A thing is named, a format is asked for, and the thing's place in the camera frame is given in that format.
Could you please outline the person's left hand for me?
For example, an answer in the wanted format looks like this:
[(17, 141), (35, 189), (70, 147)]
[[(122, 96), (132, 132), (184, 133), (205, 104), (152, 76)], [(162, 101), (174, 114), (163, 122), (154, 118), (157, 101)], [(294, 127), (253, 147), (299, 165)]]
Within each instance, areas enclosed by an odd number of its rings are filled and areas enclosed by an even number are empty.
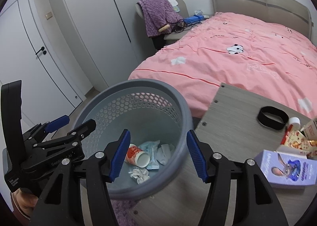
[(25, 217), (31, 217), (33, 210), (38, 202), (38, 197), (17, 189), (10, 193), (13, 208)]

